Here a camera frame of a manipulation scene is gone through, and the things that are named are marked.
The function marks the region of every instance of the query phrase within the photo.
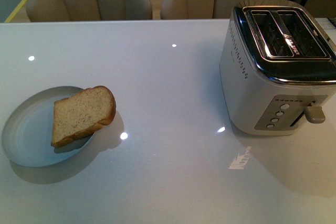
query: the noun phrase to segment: toaster vent holes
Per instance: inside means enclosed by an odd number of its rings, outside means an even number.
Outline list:
[[[239,50],[238,50],[237,42],[236,42],[236,39],[235,39],[235,35],[234,35],[234,31],[232,29],[231,23],[229,24],[229,30],[230,30],[232,44],[234,46],[235,55],[236,55],[236,58],[238,60],[238,64],[240,66],[240,69],[241,69],[241,72],[244,76],[244,79],[247,79],[248,74],[246,72],[246,68],[244,67],[244,63],[241,59],[242,57],[240,56],[240,53],[239,53]]]

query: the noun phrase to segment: white table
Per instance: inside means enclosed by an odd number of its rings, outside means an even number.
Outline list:
[[[336,223],[336,98],[323,124],[295,135],[240,132],[219,77],[227,26],[1,24],[0,130],[19,104],[57,86],[105,85],[117,115],[54,166],[19,166],[0,150],[0,223]]]

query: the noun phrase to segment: toaster slot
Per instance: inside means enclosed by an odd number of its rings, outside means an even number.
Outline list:
[[[264,41],[268,57],[292,57],[293,53],[286,44],[286,41],[274,21],[271,13],[266,10],[252,11],[257,29],[260,32],[260,42]]]
[[[310,32],[311,29],[295,11],[278,11],[278,14],[294,39],[293,43],[298,50],[298,55],[305,58],[326,57],[314,35]]]
[[[292,122],[292,124],[290,125],[290,127],[294,127],[294,125],[296,125],[300,119],[304,116],[304,113],[302,112],[295,120],[294,122]]]

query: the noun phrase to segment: toaster lever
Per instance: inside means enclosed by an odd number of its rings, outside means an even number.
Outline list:
[[[323,123],[326,120],[324,112],[322,111],[322,107],[314,106],[314,103],[311,103],[309,106],[305,107],[303,112],[307,121],[310,123]]]

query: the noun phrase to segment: bread crust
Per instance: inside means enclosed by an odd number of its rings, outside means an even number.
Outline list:
[[[60,148],[62,146],[65,146],[69,143],[71,143],[72,141],[74,140],[78,140],[78,139],[81,139],[85,136],[88,136],[88,135],[91,135],[93,134],[94,132],[102,129],[105,125],[109,125],[114,117],[115,117],[115,111],[116,111],[116,100],[112,94],[112,92],[105,86],[96,86],[96,87],[93,87],[93,88],[87,88],[87,89],[83,89],[81,91],[79,91],[78,93],[74,94],[72,97],[74,96],[79,96],[81,93],[83,92],[86,92],[88,90],[91,90],[91,89],[95,89],[95,88],[104,88],[106,89],[108,92],[109,92],[109,95],[110,95],[110,99],[111,99],[111,107],[110,107],[110,111],[109,111],[109,114],[106,118],[103,118],[102,120],[96,122],[94,125],[84,129],[84,130],[81,130],[81,131],[78,131],[78,132],[75,132],[74,134],[72,135],[69,135],[69,136],[65,136],[64,138],[62,138],[61,140],[59,141],[54,141],[54,131],[55,131],[55,124],[53,125],[53,128],[52,128],[52,135],[53,135],[53,140],[51,141],[51,145],[55,148]],[[66,100],[68,100],[69,98],[64,98],[64,99],[61,99],[59,101],[56,101],[56,103],[58,102],[65,102]],[[54,110],[54,121],[55,121],[55,118],[57,117],[57,111]]]

